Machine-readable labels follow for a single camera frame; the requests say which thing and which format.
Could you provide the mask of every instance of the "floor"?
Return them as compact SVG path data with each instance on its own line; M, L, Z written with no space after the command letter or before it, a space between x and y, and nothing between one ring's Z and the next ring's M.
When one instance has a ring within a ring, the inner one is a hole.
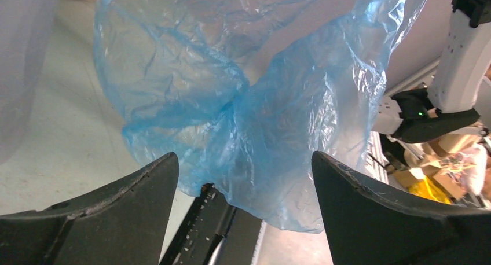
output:
M91 11L91 4L60 2L27 133L0 165L0 215L43 210L139 169L121 139L123 120L98 84ZM176 193L163 248L192 200Z

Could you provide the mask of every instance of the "yellow bag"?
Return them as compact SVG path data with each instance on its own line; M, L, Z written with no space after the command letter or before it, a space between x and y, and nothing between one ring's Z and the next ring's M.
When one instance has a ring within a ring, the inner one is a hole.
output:
M429 200L434 200L439 203L452 204L449 197L440 188L425 177L424 180L412 185L408 191L415 196L424 197Z

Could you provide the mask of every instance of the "gray wall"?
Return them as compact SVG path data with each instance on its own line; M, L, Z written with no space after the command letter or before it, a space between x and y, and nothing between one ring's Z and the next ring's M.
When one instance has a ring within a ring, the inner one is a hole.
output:
M256 58L255 66L264 71L274 53L328 21L349 12L356 0L319 0L293 23L273 34ZM393 53L387 70L387 88L404 80L436 59L444 46L452 12L452 0L428 0L420 17Z

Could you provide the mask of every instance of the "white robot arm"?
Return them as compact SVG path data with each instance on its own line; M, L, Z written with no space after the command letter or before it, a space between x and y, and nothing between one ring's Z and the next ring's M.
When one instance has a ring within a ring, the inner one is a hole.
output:
M447 47L431 85L384 98L373 131L419 143L479 119L474 106L491 64L491 0L453 0L452 5ZM438 117L428 115L432 109Z

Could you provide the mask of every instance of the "blue plastic bag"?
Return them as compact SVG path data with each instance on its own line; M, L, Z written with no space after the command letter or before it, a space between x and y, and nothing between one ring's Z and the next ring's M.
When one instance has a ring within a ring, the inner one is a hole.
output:
M250 85L251 58L314 1L98 0L94 61L135 159L176 152L183 192L214 183L273 226L321 231L312 153L364 171L384 70L426 0L358 0Z

